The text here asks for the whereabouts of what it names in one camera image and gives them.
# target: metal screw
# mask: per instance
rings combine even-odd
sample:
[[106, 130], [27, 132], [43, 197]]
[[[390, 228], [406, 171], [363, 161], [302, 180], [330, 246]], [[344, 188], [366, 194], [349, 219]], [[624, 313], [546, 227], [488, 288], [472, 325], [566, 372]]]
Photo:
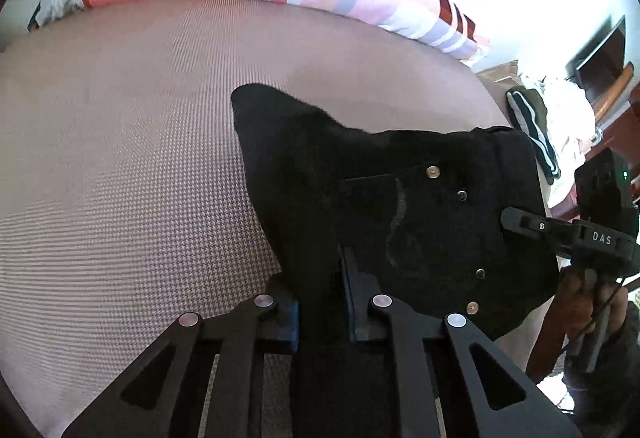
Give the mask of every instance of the metal screw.
[[473, 314], [478, 313], [479, 309], [480, 309], [480, 307], [478, 306], [478, 303], [476, 303], [476, 301], [471, 301], [471, 303], [466, 305], [466, 312], [469, 315], [473, 315]]
[[383, 293], [379, 293], [378, 295], [373, 296], [373, 304], [379, 306], [381, 308], [386, 308], [387, 306], [391, 306], [392, 300], [388, 295]]
[[437, 165], [430, 165], [427, 168], [427, 176], [429, 178], [437, 178], [440, 176], [440, 168]]
[[466, 324], [466, 318], [459, 313], [450, 313], [447, 316], [447, 322], [453, 326], [453, 328], [462, 328]]
[[183, 313], [178, 319], [180, 326], [193, 326], [196, 322], [198, 322], [198, 314], [193, 312]]
[[255, 306], [260, 308], [267, 308], [273, 304], [273, 297], [267, 293], [261, 293], [254, 299]]

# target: black cloth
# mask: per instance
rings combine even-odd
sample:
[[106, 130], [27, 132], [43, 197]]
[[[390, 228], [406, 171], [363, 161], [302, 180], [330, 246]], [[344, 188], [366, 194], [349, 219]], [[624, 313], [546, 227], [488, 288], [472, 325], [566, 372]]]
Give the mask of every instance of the black cloth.
[[14, 394], [0, 374], [0, 436], [11, 438], [42, 438], [42, 434], [24, 413]]
[[545, 212], [523, 133], [370, 134], [259, 84], [236, 89], [232, 106], [249, 197], [300, 302], [296, 436], [390, 435], [384, 357], [348, 341], [338, 245], [418, 312], [478, 303], [472, 320], [492, 339], [554, 294], [553, 253], [500, 227], [507, 206]]

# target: clothing pile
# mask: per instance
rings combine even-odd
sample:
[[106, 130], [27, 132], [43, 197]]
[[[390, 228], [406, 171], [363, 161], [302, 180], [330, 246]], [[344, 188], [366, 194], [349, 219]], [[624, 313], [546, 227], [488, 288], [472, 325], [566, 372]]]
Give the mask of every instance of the clothing pile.
[[563, 79], [544, 79], [507, 92], [511, 124], [526, 133], [551, 186], [549, 207], [574, 184], [574, 172], [596, 141], [593, 109], [584, 90]]
[[507, 206], [545, 212], [516, 129], [367, 133], [261, 84], [232, 105], [249, 198], [300, 303], [294, 436], [391, 434], [392, 379], [382, 355], [351, 344], [339, 246], [384, 293], [433, 317], [467, 313], [491, 339], [555, 292], [553, 252], [500, 225]]

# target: textured fabric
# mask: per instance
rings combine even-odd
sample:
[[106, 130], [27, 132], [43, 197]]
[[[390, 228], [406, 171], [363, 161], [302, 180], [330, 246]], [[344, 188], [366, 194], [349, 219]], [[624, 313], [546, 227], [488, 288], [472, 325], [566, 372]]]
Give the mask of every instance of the textured fabric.
[[[506, 125], [458, 61], [309, 9], [146, 0], [17, 41], [0, 56], [0, 371], [45, 436], [181, 313], [228, 311], [278, 268], [229, 104], [256, 81], [368, 131]], [[281, 431], [286, 399], [265, 402]]]

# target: cable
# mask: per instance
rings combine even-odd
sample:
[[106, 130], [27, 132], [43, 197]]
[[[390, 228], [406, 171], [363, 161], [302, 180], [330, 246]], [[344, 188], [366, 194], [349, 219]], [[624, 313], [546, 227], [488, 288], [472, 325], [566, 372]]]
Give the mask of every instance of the cable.
[[[584, 328], [582, 328], [582, 330], [580, 330], [578, 332], [578, 335], [574, 337], [574, 339], [579, 339], [580, 337], [582, 337], [583, 335], [585, 335], [585, 333], [587, 333], [587, 330], [589, 329], [589, 326], [591, 326], [594, 322], [596, 322], [596, 320], [598, 319], [598, 317], [600, 316], [600, 314], [602, 312], [604, 312], [604, 310], [606, 309], [607, 306], [609, 306], [612, 301], [613, 298], [618, 294], [618, 292], [620, 291], [620, 289], [622, 288], [624, 282], [626, 281], [626, 276], [622, 278], [622, 281], [620, 281], [620, 283], [618, 283], [618, 286], [616, 287], [616, 289], [612, 292], [612, 294], [609, 296], [609, 298], [605, 301], [605, 304], [603, 304], [600, 308], [598, 308], [593, 315], [591, 316], [591, 320], [584, 326]], [[570, 343], [567, 344], [566, 346], [564, 346], [562, 348], [562, 350], [560, 350], [560, 354], [558, 355], [558, 358], [560, 357], [560, 355], [562, 355], [567, 348], [569, 347]]]

